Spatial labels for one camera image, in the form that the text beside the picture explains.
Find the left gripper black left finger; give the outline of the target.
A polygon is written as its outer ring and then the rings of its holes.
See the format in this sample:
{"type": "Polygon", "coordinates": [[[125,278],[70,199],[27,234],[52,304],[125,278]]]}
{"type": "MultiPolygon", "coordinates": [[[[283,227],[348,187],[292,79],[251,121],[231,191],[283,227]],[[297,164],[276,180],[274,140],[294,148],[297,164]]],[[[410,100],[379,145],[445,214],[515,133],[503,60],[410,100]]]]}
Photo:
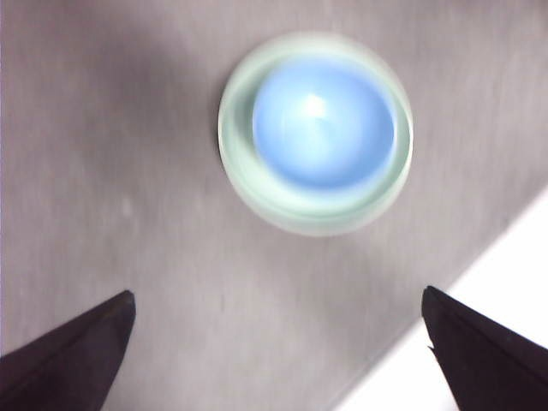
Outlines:
{"type": "Polygon", "coordinates": [[[134,326],[124,290],[1,357],[2,410],[100,410],[134,326]]]}

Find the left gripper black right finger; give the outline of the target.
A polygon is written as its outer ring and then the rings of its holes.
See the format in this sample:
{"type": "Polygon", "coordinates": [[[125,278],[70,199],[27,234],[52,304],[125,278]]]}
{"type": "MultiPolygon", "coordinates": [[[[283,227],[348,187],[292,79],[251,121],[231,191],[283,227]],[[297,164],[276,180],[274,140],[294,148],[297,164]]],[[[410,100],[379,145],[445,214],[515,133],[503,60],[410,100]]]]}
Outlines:
{"type": "Polygon", "coordinates": [[[460,410],[546,410],[547,349],[428,286],[421,315],[460,410]]]}

